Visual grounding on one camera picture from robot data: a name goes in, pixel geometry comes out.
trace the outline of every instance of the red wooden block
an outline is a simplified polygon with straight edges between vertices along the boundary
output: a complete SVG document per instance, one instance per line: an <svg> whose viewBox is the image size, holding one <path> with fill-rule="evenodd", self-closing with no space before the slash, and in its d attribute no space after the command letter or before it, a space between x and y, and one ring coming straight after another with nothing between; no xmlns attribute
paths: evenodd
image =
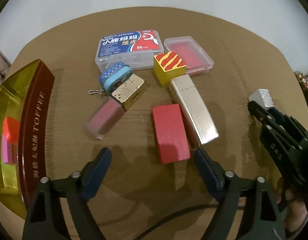
<svg viewBox="0 0 308 240"><path fill-rule="evenodd" d="M5 138L9 143L13 145L18 144L19 126L19 121L10 116L6 116L3 121L3 133Z"/></svg>
<svg viewBox="0 0 308 240"><path fill-rule="evenodd" d="M189 159L190 150L180 105L153 107L152 118L161 163L173 163Z"/></svg>

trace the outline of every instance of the red lid plastic box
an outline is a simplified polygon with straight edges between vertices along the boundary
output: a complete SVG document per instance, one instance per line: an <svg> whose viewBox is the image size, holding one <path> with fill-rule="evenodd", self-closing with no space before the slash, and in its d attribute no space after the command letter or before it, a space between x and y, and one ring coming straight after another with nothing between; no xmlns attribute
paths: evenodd
<svg viewBox="0 0 308 240"><path fill-rule="evenodd" d="M186 64L186 74L208 73L214 65L206 51L191 37L168 38L164 41L168 51L175 51Z"/></svg>

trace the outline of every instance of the painted cube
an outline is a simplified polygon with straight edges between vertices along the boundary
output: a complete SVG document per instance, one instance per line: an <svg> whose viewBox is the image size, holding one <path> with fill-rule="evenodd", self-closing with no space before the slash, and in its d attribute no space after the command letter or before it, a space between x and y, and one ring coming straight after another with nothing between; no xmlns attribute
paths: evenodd
<svg viewBox="0 0 308 240"><path fill-rule="evenodd" d="M163 87L173 78L185 74L186 65L174 51L154 56L154 73Z"/></svg>

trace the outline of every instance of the ribbed metal lighter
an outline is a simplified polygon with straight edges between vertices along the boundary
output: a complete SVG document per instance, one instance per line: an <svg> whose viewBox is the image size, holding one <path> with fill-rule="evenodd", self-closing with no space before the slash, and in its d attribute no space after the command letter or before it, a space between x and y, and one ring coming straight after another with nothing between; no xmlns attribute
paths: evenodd
<svg viewBox="0 0 308 240"><path fill-rule="evenodd" d="M219 137L212 117L189 75L173 78L170 90L181 105L185 127L195 147Z"/></svg>
<svg viewBox="0 0 308 240"><path fill-rule="evenodd" d="M132 74L128 80L112 93L112 97L121 103L124 110L127 111L145 93L146 89L145 81Z"/></svg>

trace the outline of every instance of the orange object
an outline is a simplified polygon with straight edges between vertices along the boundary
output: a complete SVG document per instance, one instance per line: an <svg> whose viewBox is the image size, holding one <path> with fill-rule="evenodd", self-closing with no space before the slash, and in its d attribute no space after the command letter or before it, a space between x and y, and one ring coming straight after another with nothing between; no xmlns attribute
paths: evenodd
<svg viewBox="0 0 308 240"><path fill-rule="evenodd" d="M13 145L18 144L19 126L19 121L16 119L10 116L5 117L3 122L3 133L6 140Z"/></svg>

